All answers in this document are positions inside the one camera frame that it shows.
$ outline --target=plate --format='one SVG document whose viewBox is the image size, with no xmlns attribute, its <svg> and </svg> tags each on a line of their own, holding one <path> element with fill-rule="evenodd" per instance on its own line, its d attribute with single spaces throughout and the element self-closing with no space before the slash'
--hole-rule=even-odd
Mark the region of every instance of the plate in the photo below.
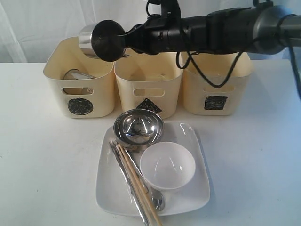
<svg viewBox="0 0 301 226">
<path fill-rule="evenodd" d="M 129 187 L 109 146 L 109 141 L 114 138 L 113 128 L 110 127 L 105 133 L 101 148 L 96 181 L 96 200 L 106 212 L 139 216 Z M 196 161 L 196 172 L 192 180 L 180 190 L 162 192 L 166 204 L 164 210 L 158 214 L 166 216 L 185 213 L 205 206 L 210 198 L 210 187 L 202 152 L 192 127 L 185 123 L 165 123 L 161 141 L 175 142 L 186 147 Z M 141 153 L 135 154 L 134 157 L 139 163 Z"/>
</svg>

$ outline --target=table surface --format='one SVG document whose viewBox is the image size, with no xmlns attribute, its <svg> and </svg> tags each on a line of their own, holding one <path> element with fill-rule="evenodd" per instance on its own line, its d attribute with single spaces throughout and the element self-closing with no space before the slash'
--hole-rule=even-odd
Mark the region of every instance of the table surface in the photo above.
<svg viewBox="0 0 301 226">
<path fill-rule="evenodd" d="M 0 224 L 141 226 L 98 207 L 96 174 L 105 131 L 121 113 L 62 116 L 45 64 L 0 64 Z M 232 116 L 198 116 L 178 106 L 166 121 L 196 131 L 210 180 L 209 203 L 162 217 L 165 226 L 301 225 L 301 103 L 289 61 L 254 61 Z"/>
</svg>

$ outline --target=stainless steel bowl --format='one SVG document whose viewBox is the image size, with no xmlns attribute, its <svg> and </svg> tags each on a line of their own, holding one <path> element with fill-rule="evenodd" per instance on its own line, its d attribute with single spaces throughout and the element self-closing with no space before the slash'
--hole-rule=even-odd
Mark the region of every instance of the stainless steel bowl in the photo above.
<svg viewBox="0 0 301 226">
<path fill-rule="evenodd" d="M 122 113 L 116 119 L 113 129 L 121 145 L 129 151 L 138 152 L 161 139 L 164 122 L 152 111 L 133 109 Z"/>
</svg>

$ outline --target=white backdrop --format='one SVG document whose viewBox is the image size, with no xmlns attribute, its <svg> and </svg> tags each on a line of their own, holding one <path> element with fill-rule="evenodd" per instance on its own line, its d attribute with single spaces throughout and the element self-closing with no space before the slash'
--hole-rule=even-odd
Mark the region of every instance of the white backdrop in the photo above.
<svg viewBox="0 0 301 226">
<path fill-rule="evenodd" d="M 252 0 L 179 0 L 182 16 L 252 6 Z M 275 0 L 301 14 L 299 0 Z M 0 62 L 46 62 L 57 44 L 86 25 L 115 20 L 125 30 L 146 20 L 144 0 L 0 0 Z M 287 56 L 280 53 L 275 57 Z M 264 56 L 251 55 L 252 58 Z"/>
</svg>

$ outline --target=black triangle sticker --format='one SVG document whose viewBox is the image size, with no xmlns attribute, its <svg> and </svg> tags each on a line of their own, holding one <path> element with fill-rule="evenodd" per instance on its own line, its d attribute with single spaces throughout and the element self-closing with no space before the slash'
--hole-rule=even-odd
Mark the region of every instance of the black triangle sticker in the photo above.
<svg viewBox="0 0 301 226">
<path fill-rule="evenodd" d="M 152 112 L 155 113 L 159 113 L 162 112 L 162 110 L 156 106 L 151 100 L 149 100 L 148 98 L 146 98 L 145 100 L 143 100 L 138 107 L 136 107 L 137 109 L 145 109 L 145 110 L 150 110 Z"/>
</svg>

